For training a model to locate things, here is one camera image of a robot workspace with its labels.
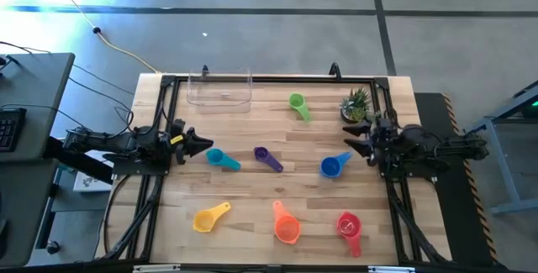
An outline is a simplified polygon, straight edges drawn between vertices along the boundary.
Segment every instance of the clear plastic container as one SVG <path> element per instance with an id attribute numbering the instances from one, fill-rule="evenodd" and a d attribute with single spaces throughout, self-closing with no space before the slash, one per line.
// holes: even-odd
<path id="1" fill-rule="evenodd" d="M 190 71 L 187 102 L 200 113 L 248 113 L 251 110 L 252 73 L 235 71 Z"/>

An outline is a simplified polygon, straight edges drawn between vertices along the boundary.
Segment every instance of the plant pot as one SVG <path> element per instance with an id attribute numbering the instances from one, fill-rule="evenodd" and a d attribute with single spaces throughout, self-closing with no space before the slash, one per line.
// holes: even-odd
<path id="1" fill-rule="evenodd" d="M 344 113 L 344 109 L 341 109 L 340 110 L 340 116 L 342 117 L 342 120 L 346 123 L 359 123 L 358 121 L 356 120 L 352 120 L 350 118 L 348 118 L 345 113 Z"/>

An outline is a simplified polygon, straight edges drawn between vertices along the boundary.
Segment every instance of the yellow measuring cup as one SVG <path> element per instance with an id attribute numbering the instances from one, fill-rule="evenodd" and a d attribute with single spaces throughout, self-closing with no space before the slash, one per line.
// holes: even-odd
<path id="1" fill-rule="evenodd" d="M 198 232 L 211 231 L 217 219 L 219 219 L 221 215 L 228 212 L 228 210 L 231 208 L 232 206 L 229 204 L 229 202 L 223 202 L 217 207 L 198 211 L 194 216 L 193 228 Z"/>

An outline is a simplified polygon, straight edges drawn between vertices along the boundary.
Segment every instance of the floor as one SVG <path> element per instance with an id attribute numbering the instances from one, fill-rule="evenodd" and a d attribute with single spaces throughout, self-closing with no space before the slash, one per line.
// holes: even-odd
<path id="1" fill-rule="evenodd" d="M 411 76 L 417 92 L 446 93 L 464 128 L 538 75 L 537 0 L 76 1 L 113 43 L 160 71 L 188 72 L 208 65 L 223 71 L 246 66 L 255 73 L 324 74 L 336 61 L 346 75 Z M 0 8 L 4 41 L 73 52 L 76 64 L 132 92 L 138 75 L 150 72 L 104 45 L 69 0 L 0 0 Z M 2 47 L 0 52 L 18 50 Z M 131 95 L 78 69 L 71 74 L 128 106 L 132 103 Z M 113 132 L 122 127 L 113 106 L 70 82 L 61 109 L 88 127 Z M 75 126 L 58 117 L 53 135 L 62 137 Z M 493 157 L 474 163 L 473 169 L 485 207 L 506 201 Z M 536 179 L 527 177 L 525 183 Z M 32 264 L 92 257 L 103 213 L 72 215 L 78 218 L 57 218 L 53 236 L 68 247 L 81 242 L 82 232 L 88 248 L 80 253 L 64 249 L 53 257 L 36 253 Z M 533 222 L 538 210 L 489 216 L 499 260 L 514 270 L 536 268 L 538 228 Z M 72 228 L 76 232 L 60 232 L 71 230 L 63 227 L 71 219 L 78 222 Z"/>

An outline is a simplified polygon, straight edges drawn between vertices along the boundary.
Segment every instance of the green measuring cup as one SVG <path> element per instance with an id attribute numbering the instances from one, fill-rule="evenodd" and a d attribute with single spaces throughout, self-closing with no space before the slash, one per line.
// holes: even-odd
<path id="1" fill-rule="evenodd" d="M 302 95 L 298 93 L 292 93 L 289 96 L 289 106 L 297 110 L 301 114 L 301 117 L 303 117 L 303 120 L 311 120 L 309 108 L 306 107 L 306 101 L 304 100 L 304 97 Z"/>

